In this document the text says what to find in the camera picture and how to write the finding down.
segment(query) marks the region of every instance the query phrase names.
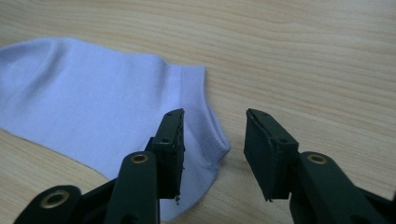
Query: sock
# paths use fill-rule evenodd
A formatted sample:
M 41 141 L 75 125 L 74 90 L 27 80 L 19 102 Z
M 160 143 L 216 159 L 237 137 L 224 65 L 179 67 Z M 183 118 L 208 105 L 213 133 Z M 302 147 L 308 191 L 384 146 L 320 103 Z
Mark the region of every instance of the sock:
M 63 37 L 0 49 L 0 128 L 108 179 L 178 108 L 185 110 L 185 170 L 179 205 L 161 200 L 164 221 L 204 196 L 230 149 L 205 97 L 205 68 Z

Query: wooden table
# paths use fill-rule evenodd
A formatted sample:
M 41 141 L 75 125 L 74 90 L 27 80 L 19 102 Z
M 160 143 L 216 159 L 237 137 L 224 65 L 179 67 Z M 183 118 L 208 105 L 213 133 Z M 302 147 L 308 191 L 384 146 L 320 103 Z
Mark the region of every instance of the wooden table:
M 357 186 L 393 196 L 393 0 L 0 1 L 0 46 L 52 35 L 206 65 L 207 97 L 232 150 L 206 196 L 172 223 L 292 223 L 288 201 L 264 201 L 243 154 L 250 107 L 273 115 L 301 151 L 335 159 Z M 1 223 L 49 187 L 106 182 L 5 131 L 0 181 Z

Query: wooden surface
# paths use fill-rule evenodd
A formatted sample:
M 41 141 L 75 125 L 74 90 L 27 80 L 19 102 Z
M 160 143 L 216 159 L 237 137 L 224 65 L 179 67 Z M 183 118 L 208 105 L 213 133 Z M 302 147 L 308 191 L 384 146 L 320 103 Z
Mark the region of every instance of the wooden surface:
M 232 150 L 206 196 L 172 223 L 292 223 L 287 201 L 264 201 L 244 157 L 249 107 L 273 115 L 301 151 L 331 156 L 357 186 L 393 196 L 394 0 L 0 1 L 0 46 L 49 35 L 206 65 Z M 106 182 L 5 131 L 0 181 L 1 223 L 49 187 Z

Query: black plastic bracket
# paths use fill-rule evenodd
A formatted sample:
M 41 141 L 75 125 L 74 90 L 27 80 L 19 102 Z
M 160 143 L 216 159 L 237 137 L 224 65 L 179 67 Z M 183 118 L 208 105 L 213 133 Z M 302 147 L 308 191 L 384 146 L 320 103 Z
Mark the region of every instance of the black plastic bracket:
M 267 113 L 247 111 L 244 149 L 265 200 L 290 199 L 295 223 L 396 223 L 393 202 L 359 189 L 328 156 L 298 143 Z

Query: fabric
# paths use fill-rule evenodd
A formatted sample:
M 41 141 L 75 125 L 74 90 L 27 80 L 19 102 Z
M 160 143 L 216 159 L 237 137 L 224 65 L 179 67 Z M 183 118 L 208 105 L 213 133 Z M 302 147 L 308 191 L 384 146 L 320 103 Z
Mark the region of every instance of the fabric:
M 0 128 L 100 172 L 118 175 L 142 151 L 163 115 L 184 108 L 185 170 L 170 220 L 201 199 L 230 145 L 205 98 L 205 68 L 166 63 L 73 38 L 34 39 L 0 49 Z

